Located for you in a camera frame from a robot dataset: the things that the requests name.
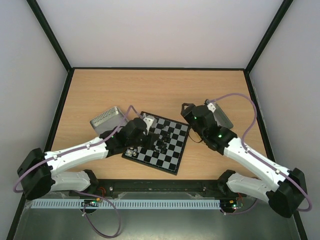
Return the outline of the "black chess pieces pile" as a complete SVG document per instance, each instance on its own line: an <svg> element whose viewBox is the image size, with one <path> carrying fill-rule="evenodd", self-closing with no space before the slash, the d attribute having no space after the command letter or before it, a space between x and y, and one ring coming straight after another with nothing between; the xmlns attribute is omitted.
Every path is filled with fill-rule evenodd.
<svg viewBox="0 0 320 240"><path fill-rule="evenodd" d="M160 154L167 154L171 137L174 132L174 128L171 126L171 121L163 118L157 118L157 124L152 127L151 130L155 134L159 134L159 139L154 143L154 149L152 157L158 158Z"/></svg>

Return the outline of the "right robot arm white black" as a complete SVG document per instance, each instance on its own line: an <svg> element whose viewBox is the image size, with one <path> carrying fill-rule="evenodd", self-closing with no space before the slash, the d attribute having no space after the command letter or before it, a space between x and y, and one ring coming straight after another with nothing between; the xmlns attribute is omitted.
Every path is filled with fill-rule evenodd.
<svg viewBox="0 0 320 240"><path fill-rule="evenodd" d="M278 215L290 218L307 194L304 173L298 168L281 166L250 148L232 130L218 125L215 110L213 103L198 106L183 103L180 114L209 149L256 175L250 178L227 170L219 178L218 191L224 196L234 192L254 197L268 203Z"/></svg>

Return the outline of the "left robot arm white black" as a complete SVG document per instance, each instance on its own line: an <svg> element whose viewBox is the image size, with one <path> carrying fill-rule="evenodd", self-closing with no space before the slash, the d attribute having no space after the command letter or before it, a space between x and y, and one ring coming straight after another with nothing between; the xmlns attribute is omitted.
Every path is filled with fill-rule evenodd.
<svg viewBox="0 0 320 240"><path fill-rule="evenodd" d="M122 155L129 148L151 147L159 138L150 130L156 122L150 115L136 117L124 126L70 148L47 152L40 148L31 150L17 170L25 198L35 200L55 191L95 191L98 180L92 170L69 170L93 160Z"/></svg>

